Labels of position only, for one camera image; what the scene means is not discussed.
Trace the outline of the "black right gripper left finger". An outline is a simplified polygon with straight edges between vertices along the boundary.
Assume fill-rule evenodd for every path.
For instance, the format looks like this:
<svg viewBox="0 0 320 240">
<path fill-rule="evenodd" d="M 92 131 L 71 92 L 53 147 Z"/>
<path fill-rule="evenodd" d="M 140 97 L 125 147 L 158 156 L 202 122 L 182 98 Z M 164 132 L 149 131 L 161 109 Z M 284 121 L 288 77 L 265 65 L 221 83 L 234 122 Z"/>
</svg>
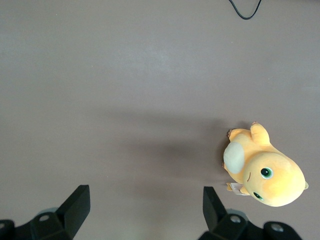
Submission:
<svg viewBox="0 0 320 240">
<path fill-rule="evenodd" d="M 14 230 L 16 240 L 72 240 L 90 212 L 90 187 L 79 185 L 56 210 L 36 215 Z"/>
</svg>

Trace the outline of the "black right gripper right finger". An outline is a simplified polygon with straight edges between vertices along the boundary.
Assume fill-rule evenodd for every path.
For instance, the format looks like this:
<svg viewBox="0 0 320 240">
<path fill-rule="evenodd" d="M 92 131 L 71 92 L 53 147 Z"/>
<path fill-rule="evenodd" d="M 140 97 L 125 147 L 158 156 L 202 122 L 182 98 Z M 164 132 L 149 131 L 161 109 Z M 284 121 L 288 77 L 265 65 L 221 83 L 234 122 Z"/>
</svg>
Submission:
<svg viewBox="0 0 320 240">
<path fill-rule="evenodd" d="M 212 186 L 203 188 L 202 212 L 208 228 L 201 240 L 264 240 L 263 229 L 240 211 L 227 211 Z"/>
</svg>

